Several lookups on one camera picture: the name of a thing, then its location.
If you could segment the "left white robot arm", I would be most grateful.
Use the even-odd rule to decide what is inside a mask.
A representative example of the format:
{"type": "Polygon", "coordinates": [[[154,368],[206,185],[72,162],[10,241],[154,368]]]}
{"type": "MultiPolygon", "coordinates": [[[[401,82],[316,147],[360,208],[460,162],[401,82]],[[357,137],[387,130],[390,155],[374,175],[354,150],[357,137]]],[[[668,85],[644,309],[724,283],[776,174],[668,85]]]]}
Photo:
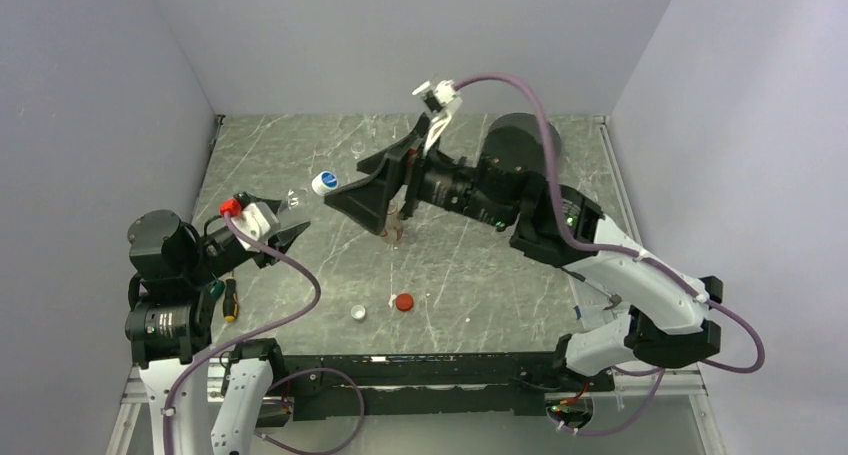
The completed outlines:
{"type": "Polygon", "coordinates": [[[265,395],[279,392],[288,369],[279,344],[245,340],[227,349],[223,403],[208,407],[206,361],[185,372],[212,342],[216,306],[232,307],[235,284],[224,275],[247,261],[275,257],[243,243],[226,227],[199,233],[170,210],[148,212],[129,227],[136,272],[128,290],[125,335],[149,403],[157,454],[246,454],[265,395]]]}

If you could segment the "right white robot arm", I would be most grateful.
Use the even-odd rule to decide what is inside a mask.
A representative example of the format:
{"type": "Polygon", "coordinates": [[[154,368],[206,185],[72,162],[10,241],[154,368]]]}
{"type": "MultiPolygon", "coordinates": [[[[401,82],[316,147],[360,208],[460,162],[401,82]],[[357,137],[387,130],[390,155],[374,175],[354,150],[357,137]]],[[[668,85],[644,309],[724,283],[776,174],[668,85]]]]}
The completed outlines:
{"type": "Polygon", "coordinates": [[[719,352],[721,330],[708,311],[722,299],[722,282],[713,276],[671,280],[597,203],[572,187],[562,186],[562,201],[554,204],[535,116],[498,117],[475,165],[426,149],[428,127],[421,117],[406,137],[360,161],[362,178],[330,192],[327,206],[377,235],[387,227],[390,202],[403,193],[401,219],[427,203],[510,230],[510,246],[525,257],[621,297],[630,306],[626,315],[559,339],[550,367],[564,390],[620,363],[676,369],[719,352]]]}

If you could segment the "clear bottle blue white cap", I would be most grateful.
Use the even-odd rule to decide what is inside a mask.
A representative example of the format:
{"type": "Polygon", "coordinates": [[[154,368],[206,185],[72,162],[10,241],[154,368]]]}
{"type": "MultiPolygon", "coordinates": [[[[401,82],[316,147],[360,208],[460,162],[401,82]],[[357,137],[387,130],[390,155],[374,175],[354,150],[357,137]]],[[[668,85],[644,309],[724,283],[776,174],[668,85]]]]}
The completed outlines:
{"type": "Polygon", "coordinates": [[[338,187],[338,177],[332,171],[321,171],[304,186],[291,188],[277,211],[281,222],[308,221],[324,198],[338,187]]]}

